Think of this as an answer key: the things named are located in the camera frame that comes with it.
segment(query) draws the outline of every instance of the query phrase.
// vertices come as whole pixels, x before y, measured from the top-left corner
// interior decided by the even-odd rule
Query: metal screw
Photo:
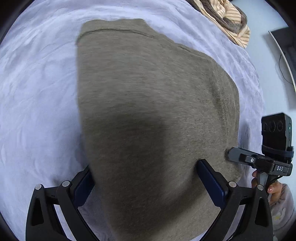
[[[229,182],[229,186],[232,188],[235,188],[237,186],[237,184],[233,181]]]
[[[264,187],[263,187],[261,184],[259,184],[259,185],[257,186],[257,188],[258,188],[260,191],[263,191],[263,190],[264,190]]]
[[[69,181],[64,181],[63,183],[62,183],[62,186],[63,187],[67,187],[67,186],[69,186],[70,185],[70,182]]]
[[[41,185],[41,184],[37,184],[37,185],[35,186],[35,189],[36,189],[36,190],[39,190],[40,188],[42,188],[42,185]]]

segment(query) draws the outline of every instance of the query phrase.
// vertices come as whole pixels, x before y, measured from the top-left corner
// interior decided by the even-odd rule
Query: gray fleece fabric
[[[216,218],[194,172],[205,158],[230,180],[238,90],[209,56],[144,20],[93,20],[77,40],[78,105],[90,168],[118,241],[191,240]]]

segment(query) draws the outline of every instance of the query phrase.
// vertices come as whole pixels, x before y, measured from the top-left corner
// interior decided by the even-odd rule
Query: white wall
[[[292,145],[296,148],[296,93],[294,87],[287,83],[280,70],[280,51],[268,31],[286,27],[281,16],[264,0],[234,0],[248,17],[251,29],[249,45],[246,51],[250,55],[259,75],[266,104],[266,114],[284,112],[292,119]],[[288,68],[283,60],[280,61],[285,78],[292,82]],[[281,182],[287,183],[293,193],[296,204],[296,164],[290,177],[283,177]]]

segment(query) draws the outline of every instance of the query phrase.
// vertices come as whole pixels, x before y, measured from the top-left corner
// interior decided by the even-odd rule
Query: blue gripper pad
[[[214,205],[223,209],[228,193],[226,179],[221,173],[214,171],[205,159],[197,161],[196,170]]]

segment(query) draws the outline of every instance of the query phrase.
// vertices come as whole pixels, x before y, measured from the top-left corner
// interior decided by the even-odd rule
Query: person's sleeve
[[[296,219],[296,211],[292,193],[287,184],[283,184],[281,197],[270,206],[274,241],[280,241],[287,234]]]

